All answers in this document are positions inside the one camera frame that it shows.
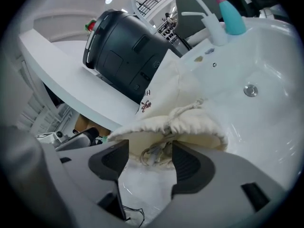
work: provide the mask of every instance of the canvas bag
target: canvas bag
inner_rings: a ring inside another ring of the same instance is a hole
[[[163,150],[158,162],[167,164],[170,152],[164,154],[165,147],[172,140],[220,150],[227,145],[219,124],[203,108],[199,82],[171,50],[146,89],[134,121],[108,136],[108,141],[122,139],[129,140],[130,157],[145,165],[155,146]]]

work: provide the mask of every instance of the white wall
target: white wall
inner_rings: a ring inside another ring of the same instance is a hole
[[[0,50],[0,125],[16,125],[20,114],[31,98],[33,91]]]

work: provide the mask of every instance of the red logo on bag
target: red logo on bag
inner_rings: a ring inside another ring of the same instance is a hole
[[[146,103],[142,102],[142,112],[144,113],[144,110],[151,107],[151,102],[146,101]]]

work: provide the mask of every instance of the white sink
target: white sink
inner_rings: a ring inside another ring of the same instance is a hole
[[[304,156],[302,43],[287,23],[245,21],[245,34],[231,36],[222,47],[206,39],[182,60],[201,83],[205,107],[228,136],[227,152],[251,161],[289,190]],[[214,52],[206,55],[210,48]],[[194,62],[198,56],[203,60]],[[245,95],[248,84],[257,87],[257,96]]]

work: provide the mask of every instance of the ceiling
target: ceiling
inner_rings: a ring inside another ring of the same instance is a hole
[[[23,8],[21,20],[51,42],[87,40],[86,23],[98,18],[105,10],[122,8],[130,10],[130,0],[113,0],[108,5],[105,0],[29,0]]]

